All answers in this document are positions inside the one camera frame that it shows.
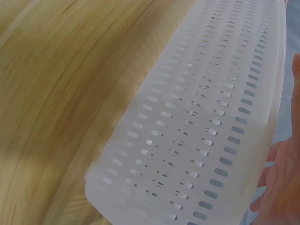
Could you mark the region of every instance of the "oblong slot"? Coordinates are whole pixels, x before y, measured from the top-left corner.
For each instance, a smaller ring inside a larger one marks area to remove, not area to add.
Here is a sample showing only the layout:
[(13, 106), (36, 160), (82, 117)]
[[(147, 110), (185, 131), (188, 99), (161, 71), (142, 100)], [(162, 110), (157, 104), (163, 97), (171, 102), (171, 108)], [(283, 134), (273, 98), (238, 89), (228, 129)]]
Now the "oblong slot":
[(157, 136), (157, 137), (163, 137), (164, 136), (161, 132), (159, 132), (157, 130), (152, 130), (151, 134), (154, 135), (154, 136)]
[(168, 127), (167, 123), (165, 123), (163, 121), (160, 121), (160, 120), (156, 121), (156, 124), (159, 125), (159, 126), (161, 126), (161, 127), (163, 127), (163, 128), (167, 128)]
[(219, 161), (220, 161), (220, 163), (223, 163), (223, 164), (225, 164), (225, 165), (233, 165), (233, 162), (232, 162), (231, 160), (227, 159), (227, 158), (221, 157), (221, 158), (219, 159)]
[(240, 139), (237, 139), (235, 137), (228, 137), (227, 139), (232, 143), (240, 144)]
[(237, 151), (235, 149), (233, 149), (233, 148), (224, 147), (223, 150), (226, 151), (226, 152), (228, 152), (228, 153), (230, 153), (230, 154), (232, 154), (232, 155), (236, 155), (237, 154)]
[(238, 110), (241, 112), (241, 113), (244, 113), (244, 114), (247, 114), (247, 115), (250, 115), (250, 111), (248, 109), (245, 109), (245, 108), (242, 108), (242, 107), (239, 107)]
[(197, 173), (195, 171), (186, 171), (186, 174), (190, 175), (193, 178), (198, 178), (199, 177), (199, 173)]
[(132, 132), (130, 130), (127, 131), (127, 135), (130, 136), (130, 137), (132, 137), (132, 138), (137, 138), (138, 137), (138, 135), (136, 133), (134, 133), (134, 132)]
[(157, 102), (158, 99), (156, 97), (152, 97), (152, 96), (147, 96), (147, 99), (151, 102)]
[(161, 114), (162, 116), (167, 117), (167, 118), (172, 118), (172, 117), (173, 117), (172, 114), (170, 114), (170, 113), (168, 113), (168, 112), (161, 112), (160, 114)]
[(188, 189), (194, 189), (194, 185), (191, 184), (191, 183), (189, 183), (189, 182), (187, 182), (187, 181), (185, 181), (185, 180), (182, 180), (180, 182), (180, 184), (183, 185), (183, 186), (185, 186), (185, 187), (187, 187)]
[(218, 169), (218, 168), (215, 169), (215, 173), (222, 176), (222, 177), (227, 177), (228, 176), (228, 172), (226, 172), (225, 170)]
[(250, 101), (250, 100), (248, 100), (248, 99), (245, 99), (245, 98), (242, 98), (242, 99), (241, 99), (241, 102), (242, 102), (242, 103), (245, 103), (245, 104), (247, 104), (247, 105), (253, 105), (253, 102), (252, 102), (252, 101)]
[(113, 175), (113, 176), (117, 176), (118, 175), (118, 172), (115, 171), (115, 170), (113, 170), (113, 169), (107, 168), (106, 171), (108, 173), (110, 173), (111, 175)]
[(259, 63), (259, 62), (255, 62), (255, 61), (252, 61), (252, 64), (253, 64), (253, 65), (256, 65), (256, 66), (258, 66), (258, 67), (261, 67), (261, 66), (262, 66), (262, 64), (261, 64), (261, 63)]
[(177, 209), (177, 210), (182, 210), (182, 209), (183, 209), (183, 206), (182, 206), (182, 205), (179, 205), (179, 204), (174, 203), (174, 202), (172, 202), (172, 201), (170, 201), (170, 204), (172, 204), (173, 207), (174, 207), (175, 209)]
[(206, 220), (207, 219), (207, 216), (204, 215), (204, 214), (202, 214), (202, 213), (200, 213), (200, 212), (194, 212), (193, 216), (196, 217), (196, 218), (198, 218), (198, 219), (200, 219), (200, 220)]
[(251, 82), (246, 82), (246, 85), (249, 86), (249, 87), (251, 87), (251, 88), (254, 88), (254, 89), (257, 88), (257, 85), (254, 84), (254, 83), (251, 83)]
[(182, 123), (183, 123), (183, 124), (186, 124), (186, 125), (189, 125), (189, 126), (192, 126), (192, 127), (195, 126), (195, 124), (194, 124), (192, 121), (186, 120), (186, 119), (183, 119)]
[(249, 74), (248, 77), (255, 80), (255, 81), (259, 80), (257, 76), (254, 76), (254, 75), (251, 75), (251, 74)]
[(143, 120), (148, 119), (148, 116), (146, 116), (145, 114), (142, 114), (142, 113), (139, 113), (139, 114), (138, 114), (138, 117), (140, 117), (140, 118), (143, 119)]
[(198, 112), (196, 112), (196, 111), (190, 111), (190, 110), (187, 111), (187, 114), (189, 114), (191, 116), (195, 116), (195, 117), (199, 117), (200, 116)]
[(264, 53), (263, 53), (263, 51), (261, 51), (261, 50), (258, 50), (258, 49), (254, 49), (254, 51), (256, 52), (256, 53), (260, 53), (261, 55), (263, 55)]
[(207, 151), (202, 150), (202, 149), (196, 149), (196, 152), (205, 157), (209, 155), (209, 153)]
[(241, 117), (235, 117), (235, 120), (236, 121), (238, 121), (238, 122), (240, 122), (240, 123), (242, 123), (242, 124), (247, 124), (247, 120), (245, 120), (245, 119), (243, 119), (243, 118), (241, 118)]
[(211, 128), (206, 128), (205, 131), (207, 133), (211, 134), (211, 135), (214, 135), (214, 136), (218, 135), (218, 132), (214, 129), (211, 129)]
[(257, 55), (253, 55), (253, 57), (254, 57), (255, 59), (257, 59), (257, 60), (263, 60), (262, 57), (257, 56)]
[(117, 153), (123, 157), (127, 157), (127, 155), (128, 155), (127, 152), (124, 152), (122, 150), (118, 150)]
[(222, 105), (222, 106), (228, 106), (228, 105), (229, 105), (228, 102), (220, 101), (220, 100), (217, 100), (217, 103), (219, 103), (219, 104)]
[(214, 118), (210, 118), (209, 121), (210, 121), (211, 123), (215, 124), (215, 125), (218, 125), (218, 126), (220, 126), (220, 125), (222, 124), (221, 121), (216, 120), (216, 119), (214, 119)]
[(239, 134), (244, 134), (244, 130), (242, 128), (239, 127), (231, 127), (231, 130), (239, 133)]
[(251, 92), (251, 91), (249, 91), (249, 90), (244, 90), (244, 94), (249, 95), (249, 96), (251, 96), (251, 97), (254, 97), (254, 96), (255, 96), (255, 93), (253, 93), (253, 92)]
[(222, 111), (222, 110), (213, 110), (216, 114), (220, 115), (220, 116), (224, 116), (225, 115), (225, 112)]
[(204, 167), (204, 163), (202, 163), (202, 162), (200, 162), (198, 160), (192, 159), (191, 162), (194, 163), (198, 167)]
[(116, 164), (117, 166), (122, 166), (123, 163), (115, 158), (112, 159), (112, 163)]
[(151, 111), (153, 109), (150, 105), (145, 105), (145, 104), (143, 104), (142, 107), (149, 111)]
[(232, 84), (229, 84), (229, 83), (225, 83), (224, 86), (229, 88), (229, 89), (234, 89), (234, 86)]
[(212, 191), (204, 191), (204, 194), (210, 198), (213, 198), (213, 199), (217, 199), (218, 198), (218, 194), (215, 193), (215, 192), (212, 192)]
[(132, 126), (134, 126), (135, 128), (138, 128), (138, 129), (142, 129), (143, 128), (143, 125), (140, 124), (140, 123), (137, 123), (137, 122), (133, 122)]
[(211, 184), (212, 186), (215, 186), (215, 187), (218, 187), (218, 188), (222, 188), (222, 187), (224, 186), (222, 182), (217, 181), (217, 180), (215, 180), (215, 179), (211, 179), (211, 180), (210, 180), (210, 184)]
[(203, 201), (200, 201), (198, 204), (199, 204), (199, 206), (201, 206), (207, 210), (212, 210), (212, 204), (209, 204), (209, 203), (203, 202)]
[(113, 184), (113, 182), (110, 179), (108, 179), (107, 177), (102, 177), (101, 180), (103, 180), (106, 184), (109, 184), (109, 185)]
[(182, 98), (180, 98), (179, 96), (174, 95), (174, 94), (171, 94), (170, 97), (173, 99), (179, 100), (179, 101), (182, 100)]
[(208, 146), (214, 145), (214, 142), (211, 141), (211, 140), (209, 140), (209, 139), (206, 139), (206, 138), (203, 138), (203, 137), (202, 137), (200, 140), (201, 140), (201, 142), (203, 142), (204, 144), (206, 144), (206, 145), (208, 145)]

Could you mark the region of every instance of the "small hole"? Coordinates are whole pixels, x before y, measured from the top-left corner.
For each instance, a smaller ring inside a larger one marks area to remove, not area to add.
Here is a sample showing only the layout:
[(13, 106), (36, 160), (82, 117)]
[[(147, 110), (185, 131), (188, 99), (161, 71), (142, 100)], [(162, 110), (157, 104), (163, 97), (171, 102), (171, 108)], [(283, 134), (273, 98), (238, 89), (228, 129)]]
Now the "small hole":
[(228, 137), (227, 139), (232, 143), (240, 144), (240, 140), (235, 137)]
[(199, 206), (201, 206), (201, 207), (203, 207), (205, 209), (212, 210), (212, 205), (209, 204), (209, 203), (207, 203), (207, 202), (201, 201), (198, 204), (199, 204)]
[(206, 196), (210, 197), (210, 198), (213, 198), (213, 199), (217, 199), (217, 198), (218, 198), (217, 193), (212, 192), (212, 191), (206, 190), (206, 191), (204, 191), (204, 194), (205, 194)]
[(230, 153), (230, 154), (232, 154), (232, 155), (236, 155), (237, 154), (236, 150), (234, 150), (232, 148), (229, 148), (229, 147), (224, 147), (223, 150), (226, 151), (226, 152), (228, 152), (228, 153)]
[(251, 78), (251, 79), (253, 79), (253, 80), (255, 80), (255, 81), (258, 81), (258, 77), (257, 76), (249, 74), (248, 77)]
[(215, 169), (215, 173), (222, 176), (222, 177), (227, 177), (228, 176), (228, 172), (221, 170), (221, 169)]
[(196, 217), (196, 218), (198, 218), (198, 219), (200, 219), (200, 220), (206, 220), (207, 219), (207, 216), (204, 215), (204, 214), (202, 214), (202, 213), (200, 213), (200, 212), (194, 212), (193, 216)]
[(242, 124), (247, 124), (247, 120), (241, 118), (241, 117), (235, 117), (235, 120), (242, 123)]
[(254, 89), (257, 88), (257, 85), (254, 84), (254, 83), (251, 83), (251, 82), (246, 82), (246, 85), (249, 86), (249, 87), (251, 87), (251, 88), (254, 88)]
[(252, 96), (252, 97), (255, 96), (255, 93), (253, 93), (253, 92), (251, 92), (251, 91), (249, 91), (249, 90), (244, 90), (244, 93), (245, 93), (246, 95), (249, 95), (249, 96)]
[(245, 108), (238, 108), (238, 110), (241, 112), (241, 113), (244, 113), (244, 114), (247, 114), (247, 115), (250, 115), (250, 111), (248, 109), (245, 109)]
[(239, 134), (244, 134), (244, 130), (242, 128), (239, 127), (231, 127), (231, 130), (239, 133)]
[(210, 180), (210, 184), (215, 187), (218, 187), (218, 188), (222, 188), (224, 186), (222, 182), (214, 180), (214, 179)]
[(231, 161), (231, 160), (229, 160), (229, 159), (227, 159), (227, 158), (220, 158), (219, 159), (219, 161), (221, 162), (221, 163), (223, 163), (223, 164), (225, 164), (225, 165), (233, 165), (233, 162)]
[(245, 103), (247, 105), (253, 105), (252, 101), (244, 99), (244, 98), (241, 99), (241, 102), (243, 102), (243, 103)]

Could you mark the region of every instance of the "perforated plastic sheet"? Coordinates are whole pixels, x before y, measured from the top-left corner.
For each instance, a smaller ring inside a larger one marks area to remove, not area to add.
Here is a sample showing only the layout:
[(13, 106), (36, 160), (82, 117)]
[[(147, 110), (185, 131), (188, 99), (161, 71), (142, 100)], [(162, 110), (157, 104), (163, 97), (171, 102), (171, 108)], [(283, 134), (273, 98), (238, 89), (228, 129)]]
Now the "perforated plastic sheet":
[(282, 92), (280, 0), (196, 0), (85, 179), (114, 225), (238, 224)]

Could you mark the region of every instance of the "finger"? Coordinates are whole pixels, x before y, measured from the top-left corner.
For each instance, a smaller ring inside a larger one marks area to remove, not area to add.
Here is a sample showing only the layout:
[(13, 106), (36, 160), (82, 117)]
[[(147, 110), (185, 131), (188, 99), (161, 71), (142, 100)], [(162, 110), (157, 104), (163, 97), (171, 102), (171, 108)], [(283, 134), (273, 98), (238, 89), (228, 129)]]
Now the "finger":
[(258, 184), (257, 184), (258, 188), (266, 186), (267, 176), (268, 176), (268, 172), (269, 172), (270, 168), (271, 167), (269, 166), (269, 167), (265, 167), (263, 169), (261, 177), (260, 177), (260, 179), (258, 181)]
[(292, 95), (292, 132), (296, 137), (300, 136), (300, 54), (294, 56), (292, 63), (294, 74), (294, 91)]
[(264, 197), (264, 193), (258, 197), (254, 202), (251, 203), (250, 205), (250, 210), (252, 212), (258, 212), (260, 207), (261, 207), (261, 204), (263, 202), (263, 197)]
[(271, 146), (271, 148), (269, 150), (268, 157), (267, 157), (267, 162), (274, 162), (275, 161), (278, 149), (279, 149), (281, 144), (282, 144), (282, 142), (277, 142), (277, 143), (275, 143)]

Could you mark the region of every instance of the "wooden table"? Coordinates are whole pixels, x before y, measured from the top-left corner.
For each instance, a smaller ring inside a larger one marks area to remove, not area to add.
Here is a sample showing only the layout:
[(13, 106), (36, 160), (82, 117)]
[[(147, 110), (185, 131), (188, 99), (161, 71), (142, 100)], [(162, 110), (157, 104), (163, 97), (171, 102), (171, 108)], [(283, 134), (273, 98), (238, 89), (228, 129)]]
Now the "wooden table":
[(194, 0), (0, 0), (0, 225), (107, 225), (83, 176)]

